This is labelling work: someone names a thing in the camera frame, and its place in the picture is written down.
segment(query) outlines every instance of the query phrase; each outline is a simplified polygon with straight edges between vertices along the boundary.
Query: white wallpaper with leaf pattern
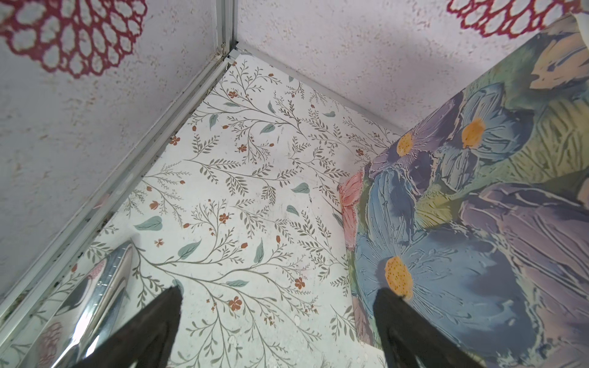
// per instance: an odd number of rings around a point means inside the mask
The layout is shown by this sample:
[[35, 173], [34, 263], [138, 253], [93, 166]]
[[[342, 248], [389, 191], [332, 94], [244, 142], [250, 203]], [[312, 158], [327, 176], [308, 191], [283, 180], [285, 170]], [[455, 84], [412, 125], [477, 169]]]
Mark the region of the white wallpaper with leaf pattern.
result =
[[239, 56], [0, 366], [18, 364], [81, 276], [131, 237], [119, 325], [179, 285], [170, 367], [382, 367], [356, 341], [337, 185], [396, 138]]

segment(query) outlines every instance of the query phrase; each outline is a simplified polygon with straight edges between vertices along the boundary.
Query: leaf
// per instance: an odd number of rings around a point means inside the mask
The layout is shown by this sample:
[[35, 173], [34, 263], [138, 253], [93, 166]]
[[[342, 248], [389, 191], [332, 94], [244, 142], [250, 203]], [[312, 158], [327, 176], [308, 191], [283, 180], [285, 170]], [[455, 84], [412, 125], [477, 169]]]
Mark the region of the leaf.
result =
[[199, 240], [196, 243], [186, 244], [184, 247], [180, 248], [180, 250], [178, 251], [180, 259], [185, 260], [186, 258], [188, 258], [188, 256], [191, 255], [196, 250], [196, 248], [198, 248], [201, 241], [202, 240]]
[[209, 118], [209, 128], [212, 128], [216, 123], [217, 119], [219, 118], [219, 114], [213, 114]]
[[143, 231], [143, 230], [150, 230], [150, 231], [158, 231], [161, 230], [161, 217], [160, 216], [154, 216], [149, 218], [148, 220], [145, 220], [144, 222], [142, 222], [139, 225], [135, 225], [135, 228], [137, 230]]
[[233, 281], [227, 281], [226, 284], [229, 286], [233, 286], [233, 287], [243, 287], [245, 285], [247, 285], [249, 283], [249, 281], [243, 281], [243, 280], [233, 280]]
[[431, 228], [458, 218], [460, 202], [452, 201], [442, 190], [440, 184], [432, 184], [415, 203], [415, 222], [420, 227]]
[[254, 263], [258, 264], [262, 262], [262, 258], [264, 258], [264, 241], [260, 240], [260, 245], [256, 248], [256, 257], [254, 258]]
[[264, 127], [264, 129], [262, 129], [262, 131], [260, 133], [269, 133], [269, 132], [273, 131], [274, 129], [276, 129], [274, 124], [268, 124], [267, 126]]
[[343, 220], [342, 220], [342, 218], [340, 217], [340, 215], [338, 215], [338, 214], [336, 214], [336, 213], [333, 213], [333, 216], [334, 216], [334, 217], [335, 217], [335, 219], [337, 220], [337, 223], [338, 223], [338, 224], [339, 224], [341, 227], [343, 227]]
[[299, 215], [299, 212], [291, 205], [286, 206], [286, 212], [294, 213], [295, 215]]
[[309, 189], [309, 185], [307, 183], [300, 183], [296, 186], [296, 188], [291, 189], [295, 193], [310, 193], [311, 190]]
[[184, 295], [184, 286], [182, 285], [182, 283], [179, 280], [177, 280], [177, 279], [172, 280], [172, 285], [177, 286], [178, 289], [180, 289], [180, 294]]

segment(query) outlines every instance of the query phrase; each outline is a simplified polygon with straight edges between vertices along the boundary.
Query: painted floral panel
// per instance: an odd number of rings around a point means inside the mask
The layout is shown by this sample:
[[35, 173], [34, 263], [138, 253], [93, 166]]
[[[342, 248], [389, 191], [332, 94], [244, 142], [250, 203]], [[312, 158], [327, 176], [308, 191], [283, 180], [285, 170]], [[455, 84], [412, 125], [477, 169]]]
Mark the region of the painted floral panel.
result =
[[390, 288], [488, 367], [589, 362], [587, 64], [560, 18], [339, 187], [359, 340]]
[[16, 366], [80, 278], [129, 238], [118, 325], [179, 286], [169, 367], [382, 367], [382, 352], [356, 338], [342, 228], [354, 216], [337, 187], [398, 137], [239, 56], [0, 367]]

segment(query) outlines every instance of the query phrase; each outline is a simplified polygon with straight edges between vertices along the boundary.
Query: yellow flower center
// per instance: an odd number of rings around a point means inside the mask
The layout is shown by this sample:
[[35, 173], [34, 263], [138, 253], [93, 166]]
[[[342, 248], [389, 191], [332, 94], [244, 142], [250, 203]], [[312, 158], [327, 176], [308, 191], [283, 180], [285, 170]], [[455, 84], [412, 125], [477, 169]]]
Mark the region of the yellow flower center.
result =
[[403, 157], [411, 151], [411, 148], [413, 148], [413, 134], [407, 132], [397, 143], [397, 153]]
[[485, 132], [485, 122], [481, 118], [475, 118], [462, 130], [462, 148], [477, 147]]
[[401, 258], [393, 257], [386, 262], [385, 279], [398, 296], [407, 301], [413, 297], [413, 278]]

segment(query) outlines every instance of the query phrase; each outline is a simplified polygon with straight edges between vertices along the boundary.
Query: metal frame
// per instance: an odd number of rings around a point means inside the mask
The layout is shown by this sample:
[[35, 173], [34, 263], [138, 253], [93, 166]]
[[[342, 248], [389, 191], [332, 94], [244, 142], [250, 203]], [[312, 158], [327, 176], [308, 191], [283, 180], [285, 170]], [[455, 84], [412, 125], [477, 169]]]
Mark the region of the metal frame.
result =
[[[218, 55], [209, 62], [8, 293], [0, 304], [4, 320], [0, 329], [0, 351], [8, 347], [30, 319], [31, 311], [38, 307], [54, 283], [63, 277], [75, 263], [77, 255], [88, 247], [97, 231], [124, 202], [165, 149], [170, 137], [221, 78], [228, 63], [229, 59]], [[105, 196], [107, 199], [96, 208]]]

